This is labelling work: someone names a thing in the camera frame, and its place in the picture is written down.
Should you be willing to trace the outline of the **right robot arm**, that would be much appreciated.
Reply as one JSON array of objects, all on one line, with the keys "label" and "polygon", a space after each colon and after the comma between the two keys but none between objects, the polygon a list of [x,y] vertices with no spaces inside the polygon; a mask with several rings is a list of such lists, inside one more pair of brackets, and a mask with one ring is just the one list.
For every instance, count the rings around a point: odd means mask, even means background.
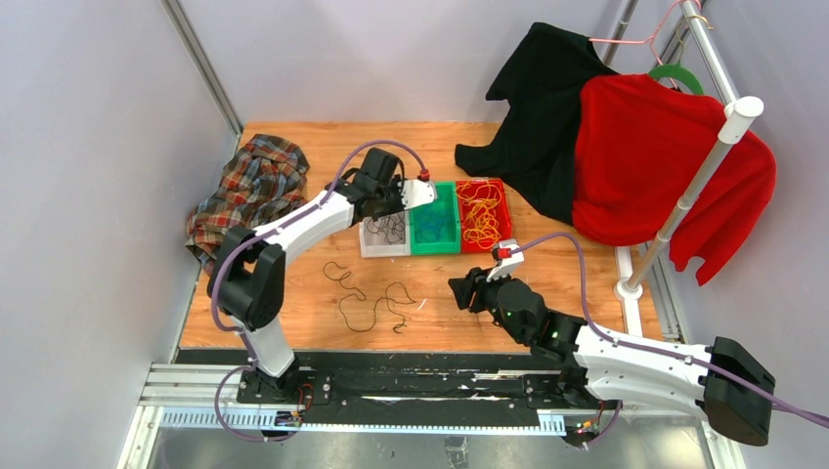
[{"label": "right robot arm", "polygon": [[646,404],[708,422],[738,443],[769,440],[775,379],[739,342],[718,337],[711,346],[671,344],[613,331],[560,313],[518,278],[489,279],[471,269],[448,281],[458,308],[493,317],[516,343],[552,362],[563,374],[561,399]]}]

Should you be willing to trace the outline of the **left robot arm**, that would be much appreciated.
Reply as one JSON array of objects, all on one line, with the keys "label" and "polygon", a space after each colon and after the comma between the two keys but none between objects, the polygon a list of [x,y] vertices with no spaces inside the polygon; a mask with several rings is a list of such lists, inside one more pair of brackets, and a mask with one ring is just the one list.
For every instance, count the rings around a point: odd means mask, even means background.
[{"label": "left robot arm", "polygon": [[256,228],[227,231],[210,275],[210,313],[222,331],[235,333],[247,351],[242,371],[262,384],[277,404],[291,402],[301,387],[299,363],[278,315],[284,304],[287,268],[331,235],[367,218],[403,213],[436,200],[429,170],[409,178],[387,141],[362,144],[350,153],[365,157],[358,167],[344,160],[333,180],[298,209]]}]

